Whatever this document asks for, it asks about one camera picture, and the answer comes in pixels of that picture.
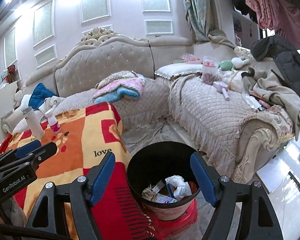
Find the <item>blue cloth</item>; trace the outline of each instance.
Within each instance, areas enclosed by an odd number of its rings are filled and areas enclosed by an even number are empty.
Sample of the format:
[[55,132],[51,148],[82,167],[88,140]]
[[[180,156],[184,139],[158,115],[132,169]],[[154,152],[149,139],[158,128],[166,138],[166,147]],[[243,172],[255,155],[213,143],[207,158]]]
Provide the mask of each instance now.
[[31,106],[34,110],[38,110],[39,106],[41,106],[44,103],[44,100],[52,96],[57,95],[55,95],[52,91],[47,89],[42,83],[39,83],[33,90],[28,105]]
[[114,101],[118,101],[121,97],[126,97],[126,98],[129,98],[129,99],[139,99],[140,95],[132,90],[132,89],[128,89],[128,88],[124,88],[124,87],[119,87],[117,90],[111,92],[111,93],[108,93],[108,94],[105,94],[101,97],[98,97],[94,100],[94,104],[99,104],[99,103],[102,103],[102,102],[114,102]]

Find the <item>green stuffed toy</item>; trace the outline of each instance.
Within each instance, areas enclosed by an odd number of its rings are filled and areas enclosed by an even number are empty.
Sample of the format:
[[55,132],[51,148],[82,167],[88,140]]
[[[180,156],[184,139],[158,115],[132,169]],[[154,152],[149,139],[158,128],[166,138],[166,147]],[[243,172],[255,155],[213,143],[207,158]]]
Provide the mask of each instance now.
[[219,63],[219,68],[222,71],[231,70],[233,68],[233,63],[231,60],[224,60]]
[[244,59],[243,57],[234,57],[232,60],[224,60],[219,64],[219,68],[222,71],[228,71],[234,69],[240,69],[243,65],[246,65],[250,62],[249,59]]

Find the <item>white bottle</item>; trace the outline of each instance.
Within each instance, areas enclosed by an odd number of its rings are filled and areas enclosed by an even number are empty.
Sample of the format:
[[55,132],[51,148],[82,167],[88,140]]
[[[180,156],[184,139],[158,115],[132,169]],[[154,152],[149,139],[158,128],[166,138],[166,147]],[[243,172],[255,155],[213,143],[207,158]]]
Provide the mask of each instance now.
[[23,112],[23,116],[26,119],[26,122],[27,122],[32,134],[34,135],[34,137],[37,140],[41,140],[44,137],[45,132],[42,129],[39,121],[37,120],[37,117],[35,116],[35,113],[34,113],[32,107],[29,106],[26,109],[24,109],[22,112]]
[[58,120],[52,114],[52,109],[50,109],[49,111],[47,111],[44,115],[48,119],[48,124],[49,124],[51,130],[54,133],[59,132],[61,130],[61,127],[60,127],[60,124],[58,123]]

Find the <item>plush toy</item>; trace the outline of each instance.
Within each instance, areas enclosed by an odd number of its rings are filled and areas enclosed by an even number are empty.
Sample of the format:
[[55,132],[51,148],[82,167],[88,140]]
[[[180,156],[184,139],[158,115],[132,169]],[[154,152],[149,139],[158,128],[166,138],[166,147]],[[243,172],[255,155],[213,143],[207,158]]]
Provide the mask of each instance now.
[[14,95],[14,107],[19,107],[21,105],[22,98],[23,98],[23,92],[22,90],[19,90]]
[[219,64],[219,68],[222,71],[232,70],[232,68],[240,69],[243,65],[249,63],[249,59],[243,57],[234,57],[232,60],[224,60]]

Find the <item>clothes pile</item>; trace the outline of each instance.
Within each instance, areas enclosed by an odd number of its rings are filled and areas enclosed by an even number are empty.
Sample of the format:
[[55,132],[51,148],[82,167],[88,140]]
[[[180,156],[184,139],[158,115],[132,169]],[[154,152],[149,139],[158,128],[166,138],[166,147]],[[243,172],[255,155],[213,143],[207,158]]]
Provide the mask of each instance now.
[[20,90],[16,93],[16,96],[22,98],[19,106],[21,110],[31,106],[34,110],[40,110],[43,114],[49,109],[55,108],[64,100],[64,98],[58,97],[55,93],[47,89],[42,83],[39,83],[35,87],[32,94],[23,95]]
[[300,54],[280,35],[255,41],[251,54],[257,61],[272,57],[277,69],[248,69],[242,81],[250,95],[257,96],[270,105],[284,106],[294,122],[295,136],[300,131]]
[[96,85],[94,104],[118,101],[121,97],[138,100],[143,94],[146,78],[132,71],[119,71]]

